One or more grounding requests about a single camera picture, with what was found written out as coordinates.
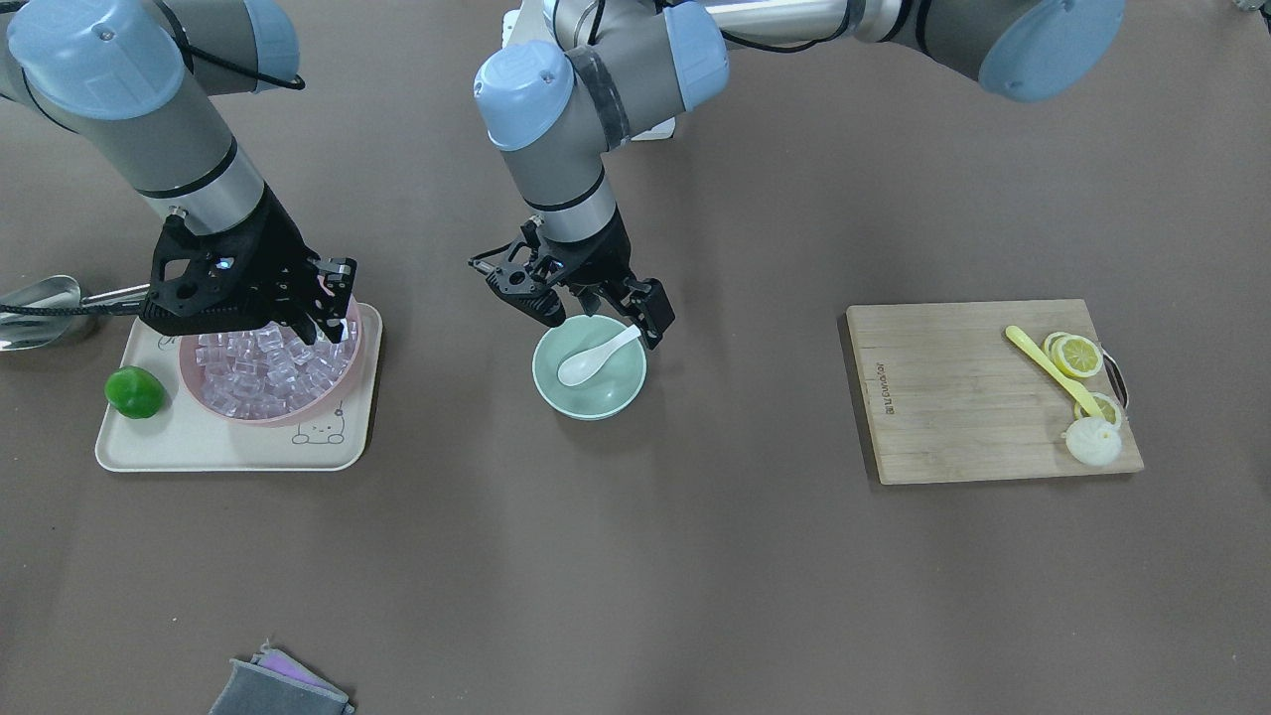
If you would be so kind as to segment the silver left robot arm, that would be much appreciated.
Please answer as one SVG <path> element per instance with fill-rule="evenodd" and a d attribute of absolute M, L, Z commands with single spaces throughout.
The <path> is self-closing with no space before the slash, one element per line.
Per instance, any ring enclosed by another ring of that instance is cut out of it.
<path fill-rule="evenodd" d="M 550 329 L 561 290 L 613 305 L 657 348 L 674 323 L 630 237 L 602 155 L 721 94 L 730 50 L 797 55 L 839 38 L 902 44 L 1013 102 L 1075 85 L 1110 50 L 1122 1 L 545 1 L 544 36 L 482 63 L 474 99 L 533 216 L 472 257 L 492 293 Z"/>

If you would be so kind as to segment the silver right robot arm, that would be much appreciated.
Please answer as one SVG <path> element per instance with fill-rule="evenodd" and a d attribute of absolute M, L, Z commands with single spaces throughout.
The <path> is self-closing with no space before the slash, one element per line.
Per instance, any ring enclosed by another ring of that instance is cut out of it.
<path fill-rule="evenodd" d="M 214 97 L 301 90 L 276 1 L 5 1 L 3 97 L 90 142 L 163 218 L 147 284 L 31 317 L 122 314 L 165 337 L 287 326 L 341 343 L 355 262 L 310 249 Z"/>

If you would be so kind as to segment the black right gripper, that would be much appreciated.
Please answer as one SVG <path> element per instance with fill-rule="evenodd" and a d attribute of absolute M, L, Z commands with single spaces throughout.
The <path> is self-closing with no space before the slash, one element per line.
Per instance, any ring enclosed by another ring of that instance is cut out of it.
<path fill-rule="evenodd" d="M 226 231 L 196 235 L 172 210 L 153 251 L 141 323 L 165 337 L 290 326 L 306 345 L 344 340 L 355 259 L 318 257 L 271 189 Z"/>

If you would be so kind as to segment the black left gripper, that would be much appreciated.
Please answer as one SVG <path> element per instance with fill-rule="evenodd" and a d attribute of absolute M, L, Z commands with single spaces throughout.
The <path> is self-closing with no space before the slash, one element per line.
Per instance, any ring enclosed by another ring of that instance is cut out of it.
<path fill-rule="evenodd" d="M 641 343 L 653 352 L 675 312 L 658 279 L 636 279 L 630 271 L 630 237 L 622 212 L 600 232 L 580 241 L 555 241 L 547 226 L 529 220 L 505 246 L 472 257 L 492 293 L 549 329 L 562 326 L 567 312 L 558 288 L 568 290 L 583 309 L 613 305 L 641 330 Z"/>

